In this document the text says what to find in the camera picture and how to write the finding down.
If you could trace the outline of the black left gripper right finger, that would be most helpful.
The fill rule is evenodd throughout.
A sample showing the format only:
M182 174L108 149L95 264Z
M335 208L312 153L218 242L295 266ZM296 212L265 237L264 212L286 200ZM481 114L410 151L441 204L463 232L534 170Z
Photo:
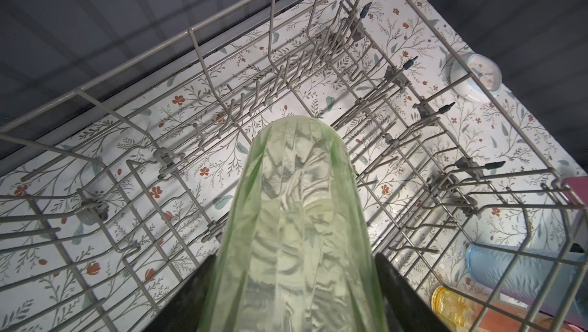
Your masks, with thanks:
M450 332L384 254L375 255L375 266L389 331Z

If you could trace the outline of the pink cup near rack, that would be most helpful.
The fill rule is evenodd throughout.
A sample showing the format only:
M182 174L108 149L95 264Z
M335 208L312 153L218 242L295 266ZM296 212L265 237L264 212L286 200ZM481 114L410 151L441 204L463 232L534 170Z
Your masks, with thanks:
M525 309L521 309L520 307L507 307L507 311L513 315L517 315L520 318L523 318L526 315L526 310ZM482 307L478 306L475 308L475 312L472 316L472 322L476 320L476 318L479 316L479 314L481 313ZM551 322L553 321L553 318L549 315L543 314L543 313L539 313L534 322L535 324L541 326L541 327L551 327ZM518 331L519 328L521 327L521 322L516 321L502 313L499 313L495 310L492 309L488 309L484 318L482 318L482 321L479 325L479 327L477 328L476 331ZM564 322L562 324L562 326L560 327L559 331L583 331L581 328L568 324L567 322Z

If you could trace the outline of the green glass tumbler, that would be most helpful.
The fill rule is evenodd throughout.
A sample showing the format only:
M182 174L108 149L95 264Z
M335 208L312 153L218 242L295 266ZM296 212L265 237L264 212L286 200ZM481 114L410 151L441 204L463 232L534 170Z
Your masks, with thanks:
M324 122L289 116L255 137L199 330L387 330L355 172Z

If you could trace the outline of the yellow glass tumbler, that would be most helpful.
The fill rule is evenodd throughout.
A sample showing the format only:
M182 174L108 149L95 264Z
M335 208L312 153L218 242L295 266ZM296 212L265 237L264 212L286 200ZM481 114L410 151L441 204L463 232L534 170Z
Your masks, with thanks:
M483 308L482 304L472 298L487 300L487 296L484 294L467 293L467 295L468 297L465 297L439 286L431 296L431 307L434 314L451 331L470 331Z

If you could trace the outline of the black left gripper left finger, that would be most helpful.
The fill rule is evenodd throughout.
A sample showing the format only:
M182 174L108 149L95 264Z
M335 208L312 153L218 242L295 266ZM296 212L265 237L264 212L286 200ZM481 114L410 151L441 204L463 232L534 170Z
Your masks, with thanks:
M143 331L197 331L216 259L216 255L206 258Z

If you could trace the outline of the blue glass tumbler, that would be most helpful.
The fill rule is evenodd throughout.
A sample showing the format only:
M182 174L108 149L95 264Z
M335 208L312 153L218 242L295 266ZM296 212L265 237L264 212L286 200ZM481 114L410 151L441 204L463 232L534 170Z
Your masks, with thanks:
M514 246L504 246L498 250L471 245L467 251L467 266L474 280L494 289L514 258ZM502 284L502 294L517 301L532 305L543 287L554 263L548 260L559 255L558 251L548 249L529 249L534 256L522 255ZM578 268L573 264L585 260L585 255L570 252L564 257L567 261L560 267L554 283L549 290L541 311L555 315L564 302L569 287L572 285ZM583 329L587 328L587 279L585 278L572 299L565 321Z

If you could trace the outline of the pink cup front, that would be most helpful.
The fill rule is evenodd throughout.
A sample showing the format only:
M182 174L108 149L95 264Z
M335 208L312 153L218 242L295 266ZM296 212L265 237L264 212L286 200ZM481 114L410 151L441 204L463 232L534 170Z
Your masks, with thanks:
M573 205L587 205L588 177L567 177L562 180L562 185L569 189L565 196Z

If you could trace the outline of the white round clock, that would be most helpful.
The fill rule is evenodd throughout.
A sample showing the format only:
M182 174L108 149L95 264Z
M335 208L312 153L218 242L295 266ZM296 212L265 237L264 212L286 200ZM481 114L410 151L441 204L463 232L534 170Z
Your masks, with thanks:
M483 89L472 78L466 79L460 84L456 83L466 76L467 71L455 60L450 70L450 82L455 84L453 90L467 101L489 104L491 101L485 90L496 96L502 86L502 72L499 66L490 58L478 53L470 52L462 54L460 57L473 72L473 75L482 83Z

